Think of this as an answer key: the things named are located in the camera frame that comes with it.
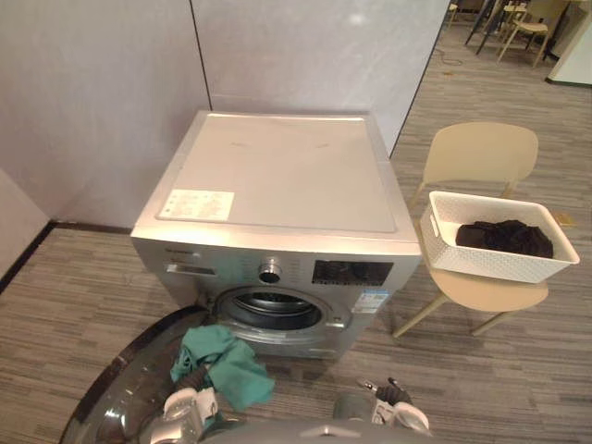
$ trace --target white partition wall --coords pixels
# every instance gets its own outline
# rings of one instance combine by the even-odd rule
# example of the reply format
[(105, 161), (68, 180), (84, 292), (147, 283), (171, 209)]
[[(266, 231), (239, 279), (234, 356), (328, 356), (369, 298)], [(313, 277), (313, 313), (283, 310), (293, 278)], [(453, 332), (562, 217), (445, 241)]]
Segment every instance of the white partition wall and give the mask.
[(39, 234), (49, 218), (0, 168), (0, 276)]
[(391, 152), (448, 0), (192, 0), (220, 111), (372, 112)]
[(592, 4), (582, 2), (582, 19), (571, 34), (559, 62), (549, 73), (551, 82), (592, 85)]
[(0, 166), (51, 218), (131, 227), (198, 109), (189, 0), (0, 0)]
[(0, 0), (0, 167), (50, 218), (131, 227), (210, 98), (370, 112), (391, 151), (447, 5)]

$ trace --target washing machine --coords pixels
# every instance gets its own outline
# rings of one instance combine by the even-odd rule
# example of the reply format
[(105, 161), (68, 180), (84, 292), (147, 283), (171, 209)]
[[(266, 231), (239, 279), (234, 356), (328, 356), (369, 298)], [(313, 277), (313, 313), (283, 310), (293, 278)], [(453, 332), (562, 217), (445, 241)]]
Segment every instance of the washing machine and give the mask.
[(131, 237), (179, 306), (283, 356), (339, 358), (420, 260), (370, 116), (199, 112)]

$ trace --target washing machine top panel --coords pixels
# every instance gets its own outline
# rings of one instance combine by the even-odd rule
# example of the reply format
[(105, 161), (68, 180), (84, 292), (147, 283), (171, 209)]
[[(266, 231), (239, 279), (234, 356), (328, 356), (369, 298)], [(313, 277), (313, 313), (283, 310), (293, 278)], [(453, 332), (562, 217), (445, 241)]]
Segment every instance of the washing machine top panel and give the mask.
[(362, 117), (210, 113), (156, 217), (397, 230)]

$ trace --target sticker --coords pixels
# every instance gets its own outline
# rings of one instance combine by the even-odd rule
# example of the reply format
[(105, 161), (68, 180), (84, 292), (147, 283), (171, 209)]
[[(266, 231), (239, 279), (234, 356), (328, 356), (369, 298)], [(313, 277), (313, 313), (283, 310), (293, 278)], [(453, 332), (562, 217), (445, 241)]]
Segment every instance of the sticker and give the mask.
[(386, 290), (364, 290), (351, 311), (353, 313), (376, 313), (382, 302), (389, 296), (390, 293)]
[(228, 219), (233, 199), (234, 192), (173, 190), (158, 217), (224, 221)]

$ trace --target digital display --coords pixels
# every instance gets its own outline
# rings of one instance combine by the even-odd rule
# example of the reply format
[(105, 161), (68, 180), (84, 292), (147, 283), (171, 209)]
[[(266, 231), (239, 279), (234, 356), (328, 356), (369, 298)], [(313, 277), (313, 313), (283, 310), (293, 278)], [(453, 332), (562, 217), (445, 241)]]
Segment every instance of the digital display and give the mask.
[(185, 275), (215, 275), (216, 272), (212, 268), (204, 268), (202, 266), (185, 265), (185, 264), (170, 264), (166, 266), (168, 273), (181, 273)]
[(379, 287), (392, 266), (392, 262), (315, 261), (313, 283)]

